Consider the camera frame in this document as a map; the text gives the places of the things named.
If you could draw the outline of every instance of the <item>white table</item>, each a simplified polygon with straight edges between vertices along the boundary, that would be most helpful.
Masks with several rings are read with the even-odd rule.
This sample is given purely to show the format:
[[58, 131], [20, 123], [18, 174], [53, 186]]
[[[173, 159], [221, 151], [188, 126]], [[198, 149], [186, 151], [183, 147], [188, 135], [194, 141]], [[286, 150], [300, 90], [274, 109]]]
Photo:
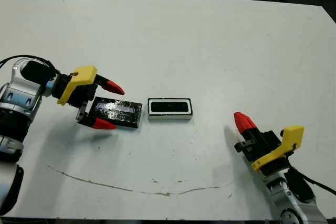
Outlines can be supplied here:
[[[233, 148], [241, 139], [235, 111], [261, 131], [304, 125], [292, 163], [335, 187], [336, 25], [322, 7], [243, 0], [0, 6], [1, 58], [45, 57], [63, 73], [95, 65], [125, 90], [124, 97], [97, 95], [144, 105], [138, 129], [99, 131], [76, 124], [74, 108], [44, 98], [24, 141], [24, 181], [8, 216], [276, 218], [260, 178]], [[2, 82], [13, 63], [1, 70]], [[147, 98], [159, 97], [191, 98], [193, 119], [149, 122]], [[313, 190], [321, 212], [334, 217], [336, 198]]]

